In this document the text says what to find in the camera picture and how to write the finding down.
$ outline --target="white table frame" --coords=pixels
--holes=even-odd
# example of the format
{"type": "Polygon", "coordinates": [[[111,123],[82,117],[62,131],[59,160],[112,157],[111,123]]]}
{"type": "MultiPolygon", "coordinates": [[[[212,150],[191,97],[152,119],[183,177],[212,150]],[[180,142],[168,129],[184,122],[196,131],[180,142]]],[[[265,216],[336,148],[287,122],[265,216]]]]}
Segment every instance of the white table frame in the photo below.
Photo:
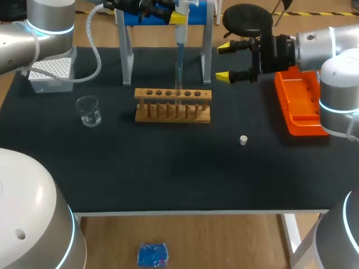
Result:
{"type": "Polygon", "coordinates": [[[97,213],[75,213],[76,220],[80,223],[82,217],[108,217],[108,216],[168,216],[168,215],[249,215],[249,214],[271,214],[280,215],[286,236],[286,243],[289,251],[290,262],[299,261],[301,253],[296,250],[302,243],[299,234],[295,214],[325,214],[328,210],[212,210],[212,211],[131,211],[131,212],[97,212],[97,213]]]}

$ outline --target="black tabletop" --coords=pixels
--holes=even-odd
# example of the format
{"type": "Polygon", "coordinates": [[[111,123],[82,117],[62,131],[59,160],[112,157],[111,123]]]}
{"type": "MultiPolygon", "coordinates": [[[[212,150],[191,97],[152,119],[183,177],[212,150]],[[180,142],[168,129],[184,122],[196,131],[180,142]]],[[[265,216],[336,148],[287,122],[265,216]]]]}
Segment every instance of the black tabletop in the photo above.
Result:
{"type": "MultiPolygon", "coordinates": [[[[84,77],[95,59],[78,51],[76,77],[84,77]]],[[[247,68],[249,52],[213,51],[212,83],[202,85],[199,49],[186,49],[183,88],[213,91],[211,124],[149,124],[135,123],[134,88],[173,88],[176,49],[135,49],[130,87],[122,86],[119,50],[99,51],[96,79],[73,92],[35,94],[17,74],[0,110],[0,147],[42,163],[75,212],[329,209],[358,187],[358,145],[291,136],[273,75],[216,82],[215,72],[247,68]],[[75,108],[88,94],[103,118],[94,128],[75,108]]]]}

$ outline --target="floor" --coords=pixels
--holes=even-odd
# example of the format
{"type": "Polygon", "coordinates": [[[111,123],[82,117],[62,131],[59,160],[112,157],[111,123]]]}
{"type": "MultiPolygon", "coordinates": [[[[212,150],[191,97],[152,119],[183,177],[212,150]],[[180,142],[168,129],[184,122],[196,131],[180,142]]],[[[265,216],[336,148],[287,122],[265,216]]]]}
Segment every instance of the floor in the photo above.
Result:
{"type": "MultiPolygon", "coordinates": [[[[277,0],[246,0],[272,10],[277,0]]],[[[242,0],[223,0],[223,11],[242,0]]],[[[92,5],[77,0],[77,10],[91,10],[92,5]]],[[[293,12],[351,12],[350,0],[294,0],[293,12]]],[[[76,15],[74,44],[88,47],[85,33],[86,15],[76,15]]],[[[286,16],[275,34],[295,35],[327,26],[357,23],[347,16],[286,16]]],[[[97,15],[92,24],[95,44],[118,47],[113,16],[97,15]]],[[[188,30],[187,46],[199,47],[201,26],[188,30]]],[[[215,47],[225,43],[224,27],[214,26],[215,47]]],[[[130,28],[134,47],[175,47],[174,27],[139,26],[130,28]]],[[[0,77],[0,105],[11,84],[13,74],[0,77]]],[[[315,214],[297,214],[301,236],[304,237],[317,219],[315,214]]],[[[92,217],[81,226],[88,244],[87,269],[136,268],[140,243],[166,242],[169,264],[175,268],[288,268],[288,255],[283,241],[280,218],[276,215],[242,216],[147,216],[92,217]]]]}

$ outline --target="small white cap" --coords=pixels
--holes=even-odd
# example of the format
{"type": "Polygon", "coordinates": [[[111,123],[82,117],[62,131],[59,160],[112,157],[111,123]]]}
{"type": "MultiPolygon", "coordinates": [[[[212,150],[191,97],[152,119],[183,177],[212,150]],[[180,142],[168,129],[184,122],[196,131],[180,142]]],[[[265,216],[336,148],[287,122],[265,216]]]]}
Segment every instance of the small white cap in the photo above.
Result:
{"type": "Polygon", "coordinates": [[[244,146],[247,143],[248,137],[246,136],[241,136],[240,137],[240,143],[242,146],[244,146]]]}

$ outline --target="orange tray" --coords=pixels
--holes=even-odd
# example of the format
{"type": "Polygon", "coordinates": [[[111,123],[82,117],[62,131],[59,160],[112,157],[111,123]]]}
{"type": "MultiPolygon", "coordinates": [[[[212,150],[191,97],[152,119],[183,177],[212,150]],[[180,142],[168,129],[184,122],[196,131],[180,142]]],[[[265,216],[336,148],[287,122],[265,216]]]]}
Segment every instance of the orange tray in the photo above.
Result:
{"type": "Polygon", "coordinates": [[[315,72],[300,73],[298,67],[275,74],[275,87],[294,136],[327,136],[319,123],[320,86],[315,72]]]}

